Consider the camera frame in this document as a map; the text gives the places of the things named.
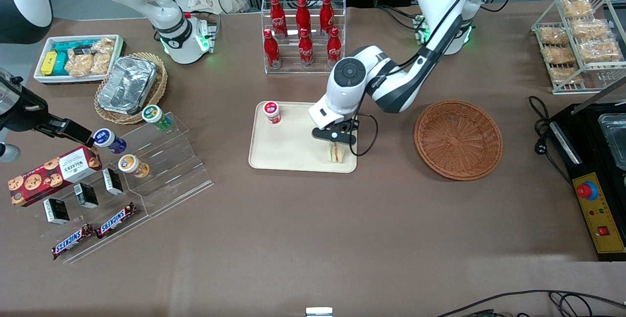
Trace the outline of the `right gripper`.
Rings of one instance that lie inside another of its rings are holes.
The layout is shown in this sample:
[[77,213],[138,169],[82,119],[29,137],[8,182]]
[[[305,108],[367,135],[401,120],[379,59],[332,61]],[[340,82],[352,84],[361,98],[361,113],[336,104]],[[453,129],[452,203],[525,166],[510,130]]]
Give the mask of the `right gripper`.
[[92,147],[92,132],[70,119],[49,114],[47,101],[22,85],[19,76],[0,70],[0,127],[14,132],[37,131]]

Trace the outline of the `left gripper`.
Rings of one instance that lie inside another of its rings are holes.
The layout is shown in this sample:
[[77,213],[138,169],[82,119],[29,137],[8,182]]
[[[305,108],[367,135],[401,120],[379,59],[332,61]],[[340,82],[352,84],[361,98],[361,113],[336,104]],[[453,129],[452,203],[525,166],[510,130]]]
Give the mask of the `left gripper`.
[[339,93],[324,94],[320,100],[308,109],[308,115],[316,128],[322,129],[350,119],[357,110],[360,97]]

